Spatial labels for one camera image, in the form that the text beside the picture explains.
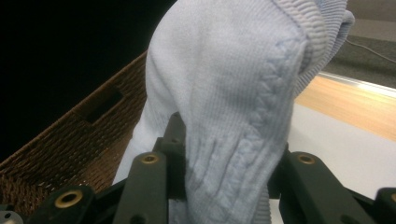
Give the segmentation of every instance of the cable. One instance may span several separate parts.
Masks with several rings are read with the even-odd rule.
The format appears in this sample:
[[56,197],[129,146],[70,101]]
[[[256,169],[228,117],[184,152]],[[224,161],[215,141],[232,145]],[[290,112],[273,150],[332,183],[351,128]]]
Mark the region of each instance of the cable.
[[351,41],[349,41],[348,39],[346,40],[346,42],[347,42],[348,44],[350,44],[350,45],[353,45],[353,46],[356,46],[356,47],[360,47],[360,48],[367,49],[367,50],[369,50],[370,52],[372,52],[373,54],[375,54],[376,56],[381,57],[381,58],[383,58],[383,59],[385,59],[385,60],[388,60],[388,61],[390,61],[391,63],[396,63],[395,60],[392,60],[392,59],[390,59],[390,58],[388,58],[388,57],[386,57],[386,56],[384,56],[384,55],[382,55],[382,54],[380,54],[380,53],[374,51],[373,49],[369,49],[369,48],[367,48],[366,46],[363,46],[363,45],[360,45],[360,44],[351,42]]

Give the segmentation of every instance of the white surface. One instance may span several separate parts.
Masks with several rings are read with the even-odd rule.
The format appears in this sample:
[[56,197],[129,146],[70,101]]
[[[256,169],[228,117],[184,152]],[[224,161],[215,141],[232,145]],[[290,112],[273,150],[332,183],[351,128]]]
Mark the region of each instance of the white surface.
[[[384,187],[396,187],[396,142],[295,105],[291,121],[290,151],[318,156],[349,189],[374,199]],[[274,224],[283,223],[271,201]]]

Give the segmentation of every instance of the brass screw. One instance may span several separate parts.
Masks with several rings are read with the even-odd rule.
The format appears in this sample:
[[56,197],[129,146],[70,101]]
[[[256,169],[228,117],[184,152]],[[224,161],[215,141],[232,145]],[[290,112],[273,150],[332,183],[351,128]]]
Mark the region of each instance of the brass screw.
[[55,206],[58,208],[68,208],[78,203],[81,199],[82,191],[72,189],[59,196],[55,201]]
[[315,159],[309,155],[306,155],[306,154],[301,154],[297,158],[300,162],[308,164],[308,165],[315,163]]
[[158,156],[149,154],[149,155],[143,157],[143,159],[141,161],[145,164],[152,164],[152,163],[157,162],[159,159],[160,158],[158,158]]

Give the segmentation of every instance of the garment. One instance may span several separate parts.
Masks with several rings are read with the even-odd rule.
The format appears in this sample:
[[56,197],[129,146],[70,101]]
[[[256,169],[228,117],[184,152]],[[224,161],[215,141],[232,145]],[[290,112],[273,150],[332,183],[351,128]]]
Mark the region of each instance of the garment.
[[270,223],[294,98],[344,43],[346,0],[178,0],[148,48],[148,99],[114,183],[179,112],[186,202],[170,223]]

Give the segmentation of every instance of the knitted fabric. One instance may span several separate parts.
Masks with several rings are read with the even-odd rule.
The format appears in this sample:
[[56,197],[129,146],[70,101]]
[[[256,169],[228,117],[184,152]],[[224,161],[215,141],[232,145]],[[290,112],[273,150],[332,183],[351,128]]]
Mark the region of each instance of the knitted fabric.
[[170,223],[270,223],[293,100],[352,23],[345,0],[178,0],[151,39],[148,99],[114,182],[178,111],[187,201],[170,202]]

